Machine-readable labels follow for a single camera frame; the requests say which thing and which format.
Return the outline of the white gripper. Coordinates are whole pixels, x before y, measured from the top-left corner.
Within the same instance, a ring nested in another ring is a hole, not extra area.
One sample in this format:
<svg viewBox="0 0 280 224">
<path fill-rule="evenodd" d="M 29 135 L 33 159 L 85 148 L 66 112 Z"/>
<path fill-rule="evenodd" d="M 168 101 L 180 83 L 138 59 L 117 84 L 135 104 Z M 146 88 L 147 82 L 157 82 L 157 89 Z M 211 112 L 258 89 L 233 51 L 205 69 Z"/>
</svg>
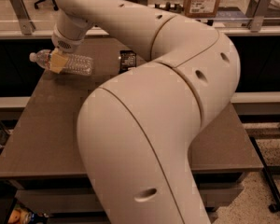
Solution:
<svg viewBox="0 0 280 224">
<path fill-rule="evenodd" d="M 74 53 L 84 40 L 84 29 L 76 26 L 61 26 L 56 24 L 54 26 L 51 37 L 55 49 L 50 54 L 49 69 L 57 74 L 60 74 L 65 68 L 69 57 L 63 53 Z"/>
</svg>

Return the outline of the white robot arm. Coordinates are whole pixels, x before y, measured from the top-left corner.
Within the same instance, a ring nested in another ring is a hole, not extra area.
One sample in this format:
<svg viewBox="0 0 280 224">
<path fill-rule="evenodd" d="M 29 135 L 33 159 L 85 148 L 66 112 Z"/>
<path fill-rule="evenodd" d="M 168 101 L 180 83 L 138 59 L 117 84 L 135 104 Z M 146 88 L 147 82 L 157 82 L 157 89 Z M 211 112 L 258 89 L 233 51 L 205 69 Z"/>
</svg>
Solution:
<svg viewBox="0 0 280 224">
<path fill-rule="evenodd" d="M 143 59 L 84 101 L 77 145 L 110 224 L 211 224 L 188 162 L 192 140 L 230 102 L 238 52 L 217 29 L 124 0 L 56 0 L 53 44 L 92 27 Z"/>
</svg>

